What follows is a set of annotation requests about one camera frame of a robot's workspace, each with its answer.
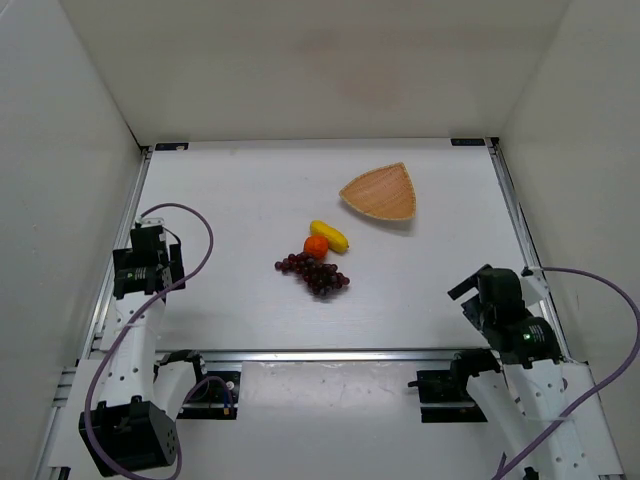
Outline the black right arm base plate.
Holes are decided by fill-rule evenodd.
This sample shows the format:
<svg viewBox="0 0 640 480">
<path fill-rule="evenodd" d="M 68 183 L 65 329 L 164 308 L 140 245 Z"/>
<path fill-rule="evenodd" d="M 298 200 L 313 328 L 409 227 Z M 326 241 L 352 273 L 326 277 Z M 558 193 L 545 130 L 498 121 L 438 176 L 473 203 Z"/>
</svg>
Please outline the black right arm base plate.
<svg viewBox="0 0 640 480">
<path fill-rule="evenodd" d="M 486 423 L 476 402 L 458 388 L 447 370 L 420 370 L 408 383 L 418 392 L 423 424 Z"/>
</svg>

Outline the orange fake tangerine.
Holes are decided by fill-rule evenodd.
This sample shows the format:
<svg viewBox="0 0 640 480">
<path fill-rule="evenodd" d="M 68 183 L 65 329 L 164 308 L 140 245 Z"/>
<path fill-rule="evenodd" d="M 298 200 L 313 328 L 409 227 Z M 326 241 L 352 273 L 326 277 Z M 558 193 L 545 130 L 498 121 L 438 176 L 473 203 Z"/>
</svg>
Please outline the orange fake tangerine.
<svg viewBox="0 0 640 480">
<path fill-rule="evenodd" d="M 305 240 L 303 251 L 317 260 L 324 259 L 329 251 L 328 239 L 322 235 L 311 235 Z"/>
</svg>

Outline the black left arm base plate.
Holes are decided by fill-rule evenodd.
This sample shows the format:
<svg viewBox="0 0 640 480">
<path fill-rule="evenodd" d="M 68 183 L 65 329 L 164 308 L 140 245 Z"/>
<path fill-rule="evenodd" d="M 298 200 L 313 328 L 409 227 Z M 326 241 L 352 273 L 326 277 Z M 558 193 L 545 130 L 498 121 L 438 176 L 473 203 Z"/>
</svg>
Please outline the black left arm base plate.
<svg viewBox="0 0 640 480">
<path fill-rule="evenodd" d="M 178 414 L 181 420 L 234 421 L 239 412 L 242 366 L 239 362 L 205 363 L 209 380 L 190 397 Z"/>
</svg>

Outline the woven wicker fruit basket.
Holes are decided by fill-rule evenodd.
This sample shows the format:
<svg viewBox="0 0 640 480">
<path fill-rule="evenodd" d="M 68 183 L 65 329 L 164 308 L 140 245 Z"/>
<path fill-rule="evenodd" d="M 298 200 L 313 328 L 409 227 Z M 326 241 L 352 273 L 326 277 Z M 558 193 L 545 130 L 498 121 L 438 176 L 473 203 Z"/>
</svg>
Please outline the woven wicker fruit basket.
<svg viewBox="0 0 640 480">
<path fill-rule="evenodd" d="M 403 163 L 356 177 L 340 190 L 339 196 L 357 212 L 376 220 L 406 221 L 416 214 L 416 193 Z"/>
</svg>

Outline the purple fake grape bunch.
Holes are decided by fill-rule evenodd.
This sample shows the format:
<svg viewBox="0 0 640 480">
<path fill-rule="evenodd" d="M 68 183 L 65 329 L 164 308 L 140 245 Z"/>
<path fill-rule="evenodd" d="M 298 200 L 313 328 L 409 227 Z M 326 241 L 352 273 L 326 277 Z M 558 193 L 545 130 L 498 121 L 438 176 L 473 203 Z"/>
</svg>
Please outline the purple fake grape bunch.
<svg viewBox="0 0 640 480">
<path fill-rule="evenodd" d="M 347 289 L 351 280 L 336 264 L 324 263 L 309 253 L 289 254 L 274 263 L 274 269 L 283 275 L 294 275 L 317 297 L 328 297 Z"/>
</svg>

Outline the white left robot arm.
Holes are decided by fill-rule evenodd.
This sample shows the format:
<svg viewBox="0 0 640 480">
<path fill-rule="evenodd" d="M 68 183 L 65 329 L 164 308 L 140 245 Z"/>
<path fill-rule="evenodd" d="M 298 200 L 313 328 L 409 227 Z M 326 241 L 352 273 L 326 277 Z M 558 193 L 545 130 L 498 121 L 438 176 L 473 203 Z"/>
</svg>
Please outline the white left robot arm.
<svg viewBox="0 0 640 480">
<path fill-rule="evenodd" d="M 169 467 L 178 454 L 176 419 L 185 395 L 204 377 L 194 350 L 156 357 L 165 299 L 153 295 L 184 276 L 181 244 L 167 241 L 159 218 L 139 220 L 130 244 L 113 252 L 115 339 L 78 429 L 98 471 Z"/>
</svg>

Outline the yellow fake lemon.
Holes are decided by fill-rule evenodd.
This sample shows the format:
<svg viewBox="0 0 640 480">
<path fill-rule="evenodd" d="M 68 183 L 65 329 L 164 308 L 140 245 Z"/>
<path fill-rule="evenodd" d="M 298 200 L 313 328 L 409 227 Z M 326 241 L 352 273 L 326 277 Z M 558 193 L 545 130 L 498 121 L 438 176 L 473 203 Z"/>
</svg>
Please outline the yellow fake lemon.
<svg viewBox="0 0 640 480">
<path fill-rule="evenodd" d="M 312 221 L 310 232 L 312 235 L 324 237 L 329 248 L 336 253 L 343 254 L 349 249 L 348 239 L 339 230 L 322 221 Z"/>
</svg>

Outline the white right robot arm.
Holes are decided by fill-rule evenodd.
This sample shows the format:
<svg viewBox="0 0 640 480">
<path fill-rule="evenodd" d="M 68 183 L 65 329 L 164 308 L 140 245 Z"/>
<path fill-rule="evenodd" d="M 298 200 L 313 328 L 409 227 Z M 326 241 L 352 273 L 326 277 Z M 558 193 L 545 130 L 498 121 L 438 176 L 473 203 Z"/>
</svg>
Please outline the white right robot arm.
<svg viewBox="0 0 640 480">
<path fill-rule="evenodd" d="M 446 370 L 419 370 L 424 423 L 485 422 L 502 444 L 496 479 L 597 479 L 572 419 L 568 363 L 549 322 L 531 304 L 541 298 L 533 276 L 481 267 L 449 290 L 485 338 L 462 350 Z"/>
</svg>

